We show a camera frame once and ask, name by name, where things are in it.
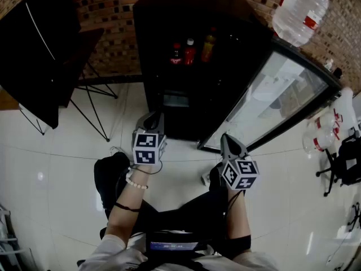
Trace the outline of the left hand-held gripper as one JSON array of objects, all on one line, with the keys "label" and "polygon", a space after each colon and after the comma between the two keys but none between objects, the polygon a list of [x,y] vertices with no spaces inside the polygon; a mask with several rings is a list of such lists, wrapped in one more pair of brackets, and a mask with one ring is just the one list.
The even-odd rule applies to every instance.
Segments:
[{"label": "left hand-held gripper", "polygon": [[158,165],[165,152],[166,135],[164,135],[164,113],[156,112],[157,133],[155,129],[155,111],[143,115],[136,124],[133,133],[133,159],[136,165]]}]

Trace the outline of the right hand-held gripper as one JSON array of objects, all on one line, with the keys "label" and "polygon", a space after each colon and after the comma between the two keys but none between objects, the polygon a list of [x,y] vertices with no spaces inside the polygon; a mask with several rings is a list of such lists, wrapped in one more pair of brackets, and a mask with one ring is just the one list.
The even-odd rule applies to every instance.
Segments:
[{"label": "right hand-held gripper", "polygon": [[259,177],[256,161],[248,155],[246,147],[235,137],[221,136],[221,176],[231,190],[247,190]]}]

